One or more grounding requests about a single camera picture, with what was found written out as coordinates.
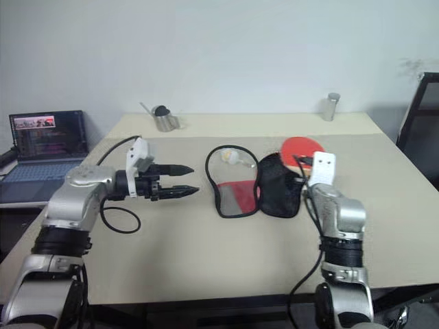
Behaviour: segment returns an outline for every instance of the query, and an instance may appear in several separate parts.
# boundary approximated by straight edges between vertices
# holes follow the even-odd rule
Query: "white wall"
[[[394,136],[419,71],[439,71],[437,0],[0,0],[8,114],[308,112],[330,91]]]

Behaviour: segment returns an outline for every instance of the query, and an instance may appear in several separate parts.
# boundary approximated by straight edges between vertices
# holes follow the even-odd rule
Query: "white bracket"
[[[150,144],[138,138],[126,154],[126,178],[128,182],[128,192],[131,197],[137,197],[135,178],[139,171],[146,171],[154,161],[154,155]]]
[[[335,177],[335,154],[326,152],[314,152],[311,177],[308,185],[317,183],[332,185]]]

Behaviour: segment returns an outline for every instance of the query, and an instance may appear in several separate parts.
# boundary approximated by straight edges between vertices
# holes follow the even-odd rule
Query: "silver canister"
[[[154,118],[157,130],[159,132],[170,132],[174,129],[180,129],[180,122],[178,117],[171,114],[171,111],[164,105],[159,105],[149,110],[144,103],[140,105]]]
[[[340,94],[329,93],[328,97],[324,100],[322,118],[325,121],[334,120],[335,108],[340,100]]]

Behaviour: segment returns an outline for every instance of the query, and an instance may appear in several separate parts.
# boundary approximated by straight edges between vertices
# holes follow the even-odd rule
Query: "black lid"
[[[156,117],[163,117],[165,115],[168,115],[169,113],[171,113],[171,111],[169,111],[166,106],[164,105],[159,105],[156,107],[155,111],[154,111],[154,115]]]

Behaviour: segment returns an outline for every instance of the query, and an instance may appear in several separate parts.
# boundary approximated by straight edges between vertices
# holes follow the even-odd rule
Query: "red fabric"
[[[242,213],[251,212],[256,208],[256,200],[254,199],[254,180],[242,180],[240,182],[226,182],[218,184],[218,186],[230,186],[233,195]]]

